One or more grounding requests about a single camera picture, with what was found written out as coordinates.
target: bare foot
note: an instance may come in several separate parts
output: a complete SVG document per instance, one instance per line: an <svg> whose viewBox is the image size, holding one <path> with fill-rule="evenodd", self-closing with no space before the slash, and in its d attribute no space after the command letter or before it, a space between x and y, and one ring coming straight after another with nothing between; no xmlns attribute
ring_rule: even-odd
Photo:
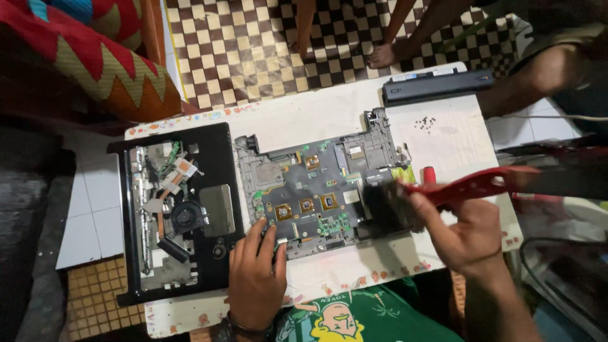
<svg viewBox="0 0 608 342"><path fill-rule="evenodd" d="M372 69L382 69L399 61L410 58L415 51L408 40L398 40L394 44L378 46L370 55L367 63Z"/></svg>

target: cable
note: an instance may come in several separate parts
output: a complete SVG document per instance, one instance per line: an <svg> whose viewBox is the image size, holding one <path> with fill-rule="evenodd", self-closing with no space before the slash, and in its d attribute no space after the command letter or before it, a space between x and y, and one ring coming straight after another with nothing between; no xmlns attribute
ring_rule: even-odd
<svg viewBox="0 0 608 342"><path fill-rule="evenodd" d="M608 121L608 117L595 117L595 116L585 116L585 115L559 115L559 116L549 116L549 115L505 115L505 119L510 117L521 117L522 119L529 118L542 118L542 119L579 119L579 120L587 120L587 121Z"/></svg>
<svg viewBox="0 0 608 342"><path fill-rule="evenodd" d="M519 247L519 259L522 261L522 265L526 269L526 271L528 272L528 274L530 275L530 277L541 287L541 289L547 295L549 295L549 297L551 297L551 299L553 300L555 306L560 309L560 311L564 314L564 316L566 316L573 323L576 323L576 320L574 320L570 316L570 314L568 313L568 311L564 310L561 307L561 304L559 303L557 297L545 286L545 284L543 284L543 282L541 282L540 279L538 279L538 277L534 274L534 272L532 272L532 269L530 269L530 266L528 266L528 263L526 262L526 257L525 257L525 254L524 254L523 251L524 251L524 249L525 249L525 247L526 247L527 244L529 244L531 242L534 242L534 241L561 242L561 243L569 243L571 245L583 245L583 246L603 245L603 244L605 244L605 242L577 241L577 240L570 240L570 239L561 239L561 238L558 238L558 237L530 237L528 239L525 239L523 241L522 245Z"/></svg>

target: red tool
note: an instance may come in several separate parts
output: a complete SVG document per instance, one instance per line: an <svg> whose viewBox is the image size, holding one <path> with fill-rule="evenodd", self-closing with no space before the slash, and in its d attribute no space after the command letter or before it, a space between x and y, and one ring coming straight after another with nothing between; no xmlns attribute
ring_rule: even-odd
<svg viewBox="0 0 608 342"><path fill-rule="evenodd" d="M424 170L424 177L431 177L431 170ZM440 206L455 201L472 200L495 196L503 192L517 192L530 179L541 171L528 166L503 166L493 167L472 173L449 184L428 183L417 185L406 183L406 192L420 192L425 195L434 205Z"/></svg>

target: hand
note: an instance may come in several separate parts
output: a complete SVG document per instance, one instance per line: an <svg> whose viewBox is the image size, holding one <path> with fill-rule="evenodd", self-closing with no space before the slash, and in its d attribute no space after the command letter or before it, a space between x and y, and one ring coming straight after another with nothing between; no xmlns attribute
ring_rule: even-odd
<svg viewBox="0 0 608 342"><path fill-rule="evenodd" d="M230 315L237 324L252 330L264 330L271 325L281 308L287 288L286 245L283 243L277 249L273 272L272 255L277 227L272 225L266 231L260 246L265 224L265 218L255 222L247 236L230 251Z"/></svg>
<svg viewBox="0 0 608 342"><path fill-rule="evenodd" d="M506 271L496 205L485 200L453 203L449 207L458 223L447 226L424 195L414 193L409 200L429 230L439 258L449 269L478 281Z"/></svg>

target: chip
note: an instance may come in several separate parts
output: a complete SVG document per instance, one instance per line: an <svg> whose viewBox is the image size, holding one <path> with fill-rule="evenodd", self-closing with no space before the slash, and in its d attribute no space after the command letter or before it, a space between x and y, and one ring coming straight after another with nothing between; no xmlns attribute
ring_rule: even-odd
<svg viewBox="0 0 608 342"><path fill-rule="evenodd" d="M291 207L289 207L289 203L275 206L274 212L277 213L277 221L284 221L292 218Z"/></svg>
<svg viewBox="0 0 608 342"><path fill-rule="evenodd" d="M336 194L333 192L330 194L326 194L321 196L321 206L323 210L331 210L338 207L338 202L336 201Z"/></svg>
<svg viewBox="0 0 608 342"><path fill-rule="evenodd" d="M321 167L321 164L319 164L319 157L316 155L306 157L304 159L304 162L306 164L306 170L314 170L314 169L318 169L319 167Z"/></svg>
<svg viewBox="0 0 608 342"><path fill-rule="evenodd" d="M312 198L304 198L300 200L300 211L304 214L305 212L314 211L314 204Z"/></svg>

